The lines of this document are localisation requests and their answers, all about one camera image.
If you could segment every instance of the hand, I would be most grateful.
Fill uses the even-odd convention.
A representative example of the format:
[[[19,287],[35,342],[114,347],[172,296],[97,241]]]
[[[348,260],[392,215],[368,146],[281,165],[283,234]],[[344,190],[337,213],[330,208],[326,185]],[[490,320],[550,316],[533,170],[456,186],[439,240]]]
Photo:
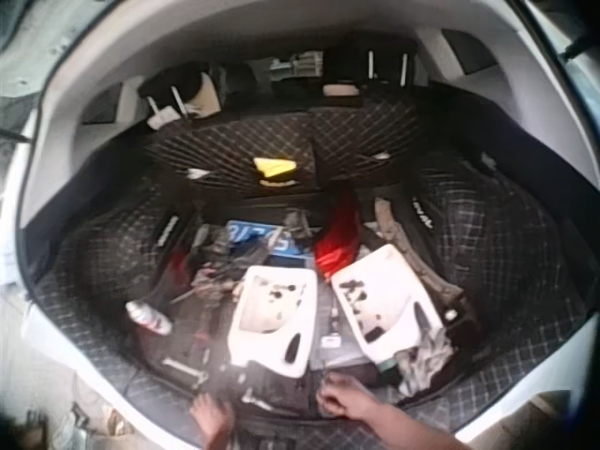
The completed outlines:
[[[354,377],[335,372],[325,377],[317,402],[326,412],[353,420],[366,420],[381,406]]]
[[[233,409],[229,403],[219,405],[209,394],[200,394],[189,409],[202,432],[202,448],[226,448],[233,430]]]

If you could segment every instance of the yellow object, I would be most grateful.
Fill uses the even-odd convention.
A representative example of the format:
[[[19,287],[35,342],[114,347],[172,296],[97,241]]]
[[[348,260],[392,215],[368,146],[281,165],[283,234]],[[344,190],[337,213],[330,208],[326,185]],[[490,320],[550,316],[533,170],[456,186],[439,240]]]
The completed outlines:
[[[283,173],[288,173],[296,169],[295,161],[288,159],[271,159],[268,157],[255,157],[254,164],[256,169],[264,175],[265,178],[272,178]]]

